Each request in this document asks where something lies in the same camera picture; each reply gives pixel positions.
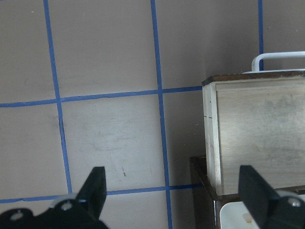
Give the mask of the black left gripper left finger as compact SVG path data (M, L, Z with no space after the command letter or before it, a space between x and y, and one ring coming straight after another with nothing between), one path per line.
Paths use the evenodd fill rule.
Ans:
M94 219L99 219L106 200L104 167L94 167L91 170L75 199Z

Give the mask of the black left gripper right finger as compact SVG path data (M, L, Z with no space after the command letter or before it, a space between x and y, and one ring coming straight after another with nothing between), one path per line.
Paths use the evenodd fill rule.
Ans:
M265 229L280 200L279 194L251 165L240 166L238 194L258 227Z

